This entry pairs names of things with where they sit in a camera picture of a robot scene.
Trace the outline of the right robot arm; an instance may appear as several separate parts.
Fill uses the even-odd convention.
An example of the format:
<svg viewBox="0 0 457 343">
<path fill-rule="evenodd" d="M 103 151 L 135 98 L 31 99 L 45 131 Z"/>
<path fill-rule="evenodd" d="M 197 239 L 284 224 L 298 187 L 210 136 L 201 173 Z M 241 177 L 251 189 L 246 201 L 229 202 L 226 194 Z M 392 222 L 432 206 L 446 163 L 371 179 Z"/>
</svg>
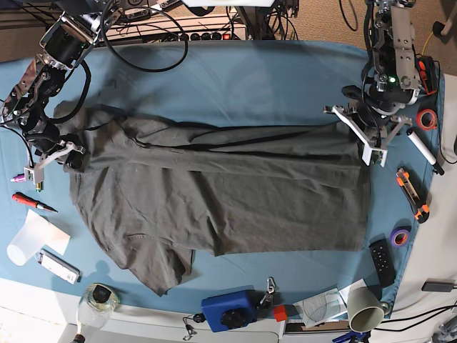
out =
<svg viewBox="0 0 457 343">
<path fill-rule="evenodd" d="M 83 164 L 85 148 L 76 135 L 63 135 L 59 127 L 78 114 L 88 95 L 91 72 L 86 56 L 100 42 L 101 32 L 119 20 L 128 4 L 86 1 L 78 5 L 61 1 L 60 6 L 63 13 L 41 38 L 42 52 L 34 57 L 1 105 L 1 126 L 19 129 L 26 148 L 35 148 L 40 157 L 52 157 L 70 169 L 78 169 Z M 62 90 L 78 66 L 83 68 L 86 79 L 75 108 L 59 118 L 48 117 L 44 109 L 50 98 Z"/>
</svg>

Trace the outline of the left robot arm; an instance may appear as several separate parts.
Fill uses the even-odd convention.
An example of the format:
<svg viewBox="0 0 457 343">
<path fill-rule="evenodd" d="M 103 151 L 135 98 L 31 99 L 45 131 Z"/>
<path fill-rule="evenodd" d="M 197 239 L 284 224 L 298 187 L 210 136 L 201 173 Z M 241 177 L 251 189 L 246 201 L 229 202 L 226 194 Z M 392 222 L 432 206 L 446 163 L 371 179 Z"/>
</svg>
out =
<svg viewBox="0 0 457 343">
<path fill-rule="evenodd" d="M 410 9 L 415 1 L 367 1 L 363 38 L 368 61 L 354 93 L 361 121 L 377 131 L 382 118 L 415 104 L 421 91 Z"/>
</svg>

